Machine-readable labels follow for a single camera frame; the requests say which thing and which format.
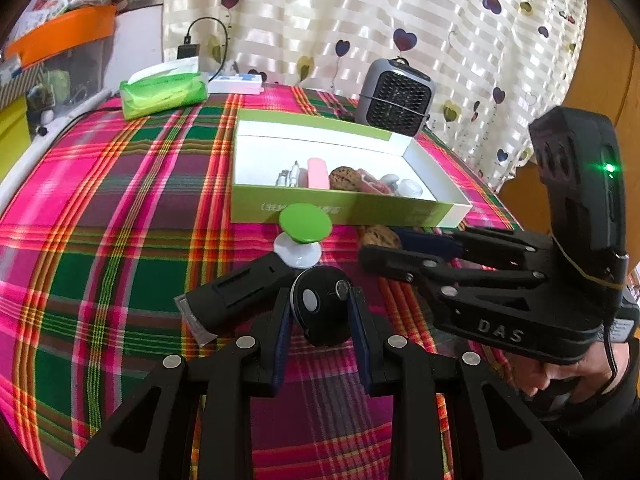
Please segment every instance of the table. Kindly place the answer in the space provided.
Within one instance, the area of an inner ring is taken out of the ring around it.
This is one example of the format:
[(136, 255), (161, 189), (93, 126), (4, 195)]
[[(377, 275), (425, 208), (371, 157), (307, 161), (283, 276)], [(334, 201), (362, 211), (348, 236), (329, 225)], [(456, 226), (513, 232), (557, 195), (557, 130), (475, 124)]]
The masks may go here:
[[(215, 351), (197, 347), (173, 298), (271, 249), (277, 226), (230, 223), (237, 111), (343, 118), (355, 105), (266, 85), (259, 96), (212, 96), (129, 123), (92, 114), (47, 153), (0, 219), (0, 409), (50, 478), (164, 356)], [(418, 142), (473, 203), (465, 222), (517, 228), (435, 137)], [(466, 347), (430, 326), (409, 285), (364, 275), (357, 240), (357, 228), (336, 226), (322, 261), (362, 286), (397, 333), (429, 351)], [(499, 352), (484, 355), (500, 368)], [(392, 400), (364, 394), (351, 341), (318, 349), (294, 332), (280, 395), (252, 400), (252, 414), (258, 480), (386, 478)], [(450, 463), (442, 399), (440, 416)]]

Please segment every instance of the green tissue package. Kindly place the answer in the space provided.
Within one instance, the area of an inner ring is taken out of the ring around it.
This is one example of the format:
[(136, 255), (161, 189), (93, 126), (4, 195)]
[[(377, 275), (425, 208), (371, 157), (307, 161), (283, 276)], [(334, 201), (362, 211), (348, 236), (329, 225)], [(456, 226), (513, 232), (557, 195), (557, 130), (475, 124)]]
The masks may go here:
[(120, 83), (122, 113), (127, 121), (201, 103), (207, 96), (207, 86), (200, 73), (150, 76), (131, 84)]

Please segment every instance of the black cable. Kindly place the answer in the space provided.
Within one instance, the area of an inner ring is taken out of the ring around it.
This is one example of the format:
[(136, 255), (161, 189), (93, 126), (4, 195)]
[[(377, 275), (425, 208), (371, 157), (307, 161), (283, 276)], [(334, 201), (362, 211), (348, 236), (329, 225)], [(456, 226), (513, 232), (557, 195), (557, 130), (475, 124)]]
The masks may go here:
[(64, 137), (64, 135), (71, 128), (76, 126), (76, 124), (80, 122), (80, 119), (84, 119), (85, 117), (87, 117), (87, 115), (95, 114), (97, 112), (121, 112), (121, 111), (122, 111), (122, 107), (120, 106), (105, 106), (104, 108), (94, 108), (93, 110), (87, 110), (85, 112), (82, 112), (81, 114), (76, 115), (73, 119), (71, 119), (65, 125), (64, 128), (62, 128), (60, 133), (56, 135), (56, 140), (51, 144), (49, 149), (53, 148), (58, 142), (60, 142), (60, 140), (62, 140), (62, 137)]
[(608, 322), (604, 327), (604, 351), (607, 354), (607, 362), (609, 363), (609, 368), (611, 369), (611, 377), (607, 380), (606, 383), (600, 388), (599, 393), (602, 393), (604, 390), (611, 386), (611, 383), (616, 380), (618, 376), (618, 364), (616, 363), (616, 359), (613, 355), (613, 347), (611, 345), (611, 337), (610, 337), (610, 329), (612, 322)]
[(184, 44), (188, 45), (191, 44), (191, 27), (193, 27), (193, 25), (195, 25), (196, 23), (198, 23), (200, 20), (213, 20), (214, 22), (218, 22), (220, 25), (222, 25), (222, 29), (225, 31), (225, 53), (222, 56), (222, 62), (220, 63), (220, 67), (218, 68), (218, 71), (209, 78), (209, 81), (212, 81), (213, 79), (216, 78), (216, 76), (218, 76), (218, 74), (220, 73), (220, 71), (222, 70), (222, 67), (225, 65), (225, 61), (226, 61), (226, 51), (229, 48), (229, 33), (228, 30), (226, 30), (226, 25), (224, 23), (222, 23), (219, 19), (214, 18), (213, 16), (202, 16), (200, 18), (197, 18), (196, 20), (193, 20), (191, 22), (191, 25), (189, 25), (189, 28), (187, 29), (187, 35), (184, 37)]

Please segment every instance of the gray fan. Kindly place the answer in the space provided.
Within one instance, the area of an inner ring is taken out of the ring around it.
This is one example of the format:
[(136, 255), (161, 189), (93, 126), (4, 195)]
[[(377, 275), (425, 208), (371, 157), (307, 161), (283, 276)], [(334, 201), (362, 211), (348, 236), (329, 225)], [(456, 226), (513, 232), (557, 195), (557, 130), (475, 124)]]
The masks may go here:
[(355, 120), (414, 136), (429, 117), (436, 85), (402, 57), (377, 59), (362, 85)]

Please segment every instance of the cardboard box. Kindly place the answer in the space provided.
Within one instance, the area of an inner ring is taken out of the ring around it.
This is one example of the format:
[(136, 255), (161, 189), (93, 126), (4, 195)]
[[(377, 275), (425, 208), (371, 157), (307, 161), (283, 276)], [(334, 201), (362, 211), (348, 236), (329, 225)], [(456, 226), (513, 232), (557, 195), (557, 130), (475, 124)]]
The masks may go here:
[[(363, 168), (376, 178), (395, 173), (422, 186), (420, 198), (351, 191), (277, 187), (278, 174), (297, 161), (324, 159), (328, 171)], [(411, 137), (318, 116), (238, 112), (234, 136), (231, 221), (277, 223), (287, 205), (307, 202), (334, 224), (456, 227), (471, 209), (465, 195)]]

